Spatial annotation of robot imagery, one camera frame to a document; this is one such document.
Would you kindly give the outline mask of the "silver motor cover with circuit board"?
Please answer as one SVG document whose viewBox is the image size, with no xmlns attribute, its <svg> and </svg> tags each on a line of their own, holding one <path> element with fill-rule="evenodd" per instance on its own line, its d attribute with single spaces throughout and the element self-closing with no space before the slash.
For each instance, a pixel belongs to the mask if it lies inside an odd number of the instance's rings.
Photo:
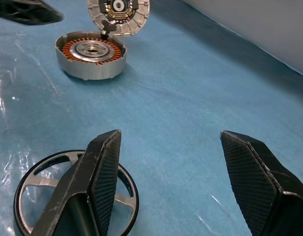
<svg viewBox="0 0 303 236">
<path fill-rule="evenodd" d="M 103 30 L 102 20 L 117 26 L 111 36 L 133 36 L 141 30 L 150 14 L 150 0 L 87 0 L 93 23 Z"/>
</svg>

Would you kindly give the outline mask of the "black T-shaped plug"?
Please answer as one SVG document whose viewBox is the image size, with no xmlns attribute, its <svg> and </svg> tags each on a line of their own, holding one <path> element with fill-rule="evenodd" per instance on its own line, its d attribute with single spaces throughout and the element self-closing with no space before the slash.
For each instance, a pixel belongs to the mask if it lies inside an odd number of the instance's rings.
<svg viewBox="0 0 303 236">
<path fill-rule="evenodd" d="M 109 38 L 109 34 L 117 30 L 117 26 L 106 20 L 102 20 L 101 22 L 103 24 L 103 30 L 100 33 L 100 39 L 107 40 Z"/>
</svg>

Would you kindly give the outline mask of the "black rotor ring silver spokes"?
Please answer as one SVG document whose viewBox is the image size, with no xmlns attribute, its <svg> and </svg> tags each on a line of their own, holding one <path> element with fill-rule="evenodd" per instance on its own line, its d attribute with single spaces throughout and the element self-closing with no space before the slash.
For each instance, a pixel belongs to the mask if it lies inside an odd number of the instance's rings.
<svg viewBox="0 0 303 236">
<path fill-rule="evenodd" d="M 22 177 L 15 196 L 14 196 L 14 217 L 16 221 L 16 225 L 21 231 L 21 236 L 30 236 L 33 227 L 29 226 L 23 216 L 22 213 L 22 197 L 27 186 L 48 186 L 48 187 L 56 187 L 59 180 L 56 178 L 45 178 L 39 176 L 38 174 L 54 165 L 63 163 L 63 162 L 70 162 L 74 164 L 79 157 L 84 154 L 84 150 L 67 150 L 55 153 L 50 155 L 35 165 L 33 165 L 26 174 Z M 122 181 L 124 186 L 127 188 L 129 192 L 129 196 L 123 196 L 119 193 L 115 194 L 115 202 L 119 202 L 123 205 L 132 208 L 132 215 L 130 221 L 120 236 L 127 236 L 130 231 L 132 230 L 135 221 L 137 219 L 138 211 L 139 211 L 139 194 L 136 184 L 129 174 L 129 172 L 121 165 L 118 166 L 118 179 Z"/>
</svg>

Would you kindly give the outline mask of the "blue table cover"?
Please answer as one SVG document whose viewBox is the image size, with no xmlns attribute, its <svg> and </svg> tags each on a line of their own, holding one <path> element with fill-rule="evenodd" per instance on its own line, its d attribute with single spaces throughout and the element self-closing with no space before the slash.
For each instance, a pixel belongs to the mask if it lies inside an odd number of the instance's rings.
<svg viewBox="0 0 303 236">
<path fill-rule="evenodd" d="M 303 76 L 180 0 L 151 0 L 123 37 L 119 76 L 83 81 L 60 69 L 55 41 L 95 31 L 85 0 L 48 0 L 63 21 L 0 18 L 0 236 L 19 236 L 23 175 L 57 152 L 122 132 L 120 163 L 139 192 L 129 236 L 251 236 L 231 189 L 219 134 L 264 142 L 303 183 Z"/>
</svg>

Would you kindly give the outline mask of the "white backdrop board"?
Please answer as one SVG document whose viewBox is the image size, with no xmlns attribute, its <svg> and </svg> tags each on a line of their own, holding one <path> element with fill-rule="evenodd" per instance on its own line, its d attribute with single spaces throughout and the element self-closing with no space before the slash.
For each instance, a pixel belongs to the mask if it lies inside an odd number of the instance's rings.
<svg viewBox="0 0 303 236">
<path fill-rule="evenodd" d="M 183 0 L 303 75 L 303 0 Z"/>
</svg>

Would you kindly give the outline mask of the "silver motor stator housing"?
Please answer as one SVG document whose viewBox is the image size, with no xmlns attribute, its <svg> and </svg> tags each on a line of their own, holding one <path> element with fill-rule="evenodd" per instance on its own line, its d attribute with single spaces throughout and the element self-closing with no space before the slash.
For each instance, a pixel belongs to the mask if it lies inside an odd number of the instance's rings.
<svg viewBox="0 0 303 236">
<path fill-rule="evenodd" d="M 105 80 L 119 75 L 126 64 L 126 46 L 114 37 L 101 39 L 99 32 L 74 31 L 55 42 L 62 71 L 82 80 Z"/>
</svg>

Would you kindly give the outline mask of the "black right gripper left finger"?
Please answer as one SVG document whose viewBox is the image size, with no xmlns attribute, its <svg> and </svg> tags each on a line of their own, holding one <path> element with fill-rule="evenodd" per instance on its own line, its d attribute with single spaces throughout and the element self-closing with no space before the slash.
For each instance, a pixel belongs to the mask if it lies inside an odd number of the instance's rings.
<svg viewBox="0 0 303 236">
<path fill-rule="evenodd" d="M 53 236 L 64 208 L 80 200 L 94 236 L 106 236 L 118 178 L 121 131 L 98 135 L 64 174 L 37 222 L 37 236 Z"/>
</svg>

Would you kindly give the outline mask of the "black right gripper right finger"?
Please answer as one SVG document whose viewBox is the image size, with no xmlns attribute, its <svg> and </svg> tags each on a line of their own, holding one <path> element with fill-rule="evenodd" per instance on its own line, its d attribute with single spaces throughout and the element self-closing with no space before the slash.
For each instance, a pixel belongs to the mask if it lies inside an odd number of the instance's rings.
<svg viewBox="0 0 303 236">
<path fill-rule="evenodd" d="M 261 141 L 223 130 L 232 191 L 252 236 L 303 236 L 303 183 Z"/>
</svg>

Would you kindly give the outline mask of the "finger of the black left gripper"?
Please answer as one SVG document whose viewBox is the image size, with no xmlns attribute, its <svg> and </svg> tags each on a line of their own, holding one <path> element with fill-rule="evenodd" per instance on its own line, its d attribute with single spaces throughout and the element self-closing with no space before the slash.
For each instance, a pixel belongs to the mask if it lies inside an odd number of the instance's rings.
<svg viewBox="0 0 303 236">
<path fill-rule="evenodd" d="M 63 15 L 44 0 L 0 0 L 0 18 L 23 25 L 46 25 L 63 20 Z"/>
</svg>

